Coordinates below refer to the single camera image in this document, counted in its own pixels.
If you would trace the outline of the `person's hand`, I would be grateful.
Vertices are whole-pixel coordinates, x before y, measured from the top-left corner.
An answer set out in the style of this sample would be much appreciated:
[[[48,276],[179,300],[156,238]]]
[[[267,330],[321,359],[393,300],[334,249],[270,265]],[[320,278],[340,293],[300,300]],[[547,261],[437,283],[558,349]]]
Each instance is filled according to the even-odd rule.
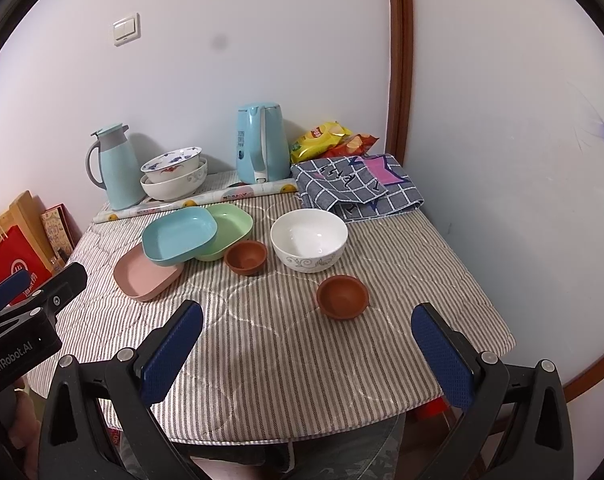
[[[37,479],[40,421],[36,418],[33,400],[25,388],[26,382],[23,377],[14,383],[17,404],[14,412],[14,424],[9,429],[9,437],[15,448],[25,452],[24,474],[29,479]]]

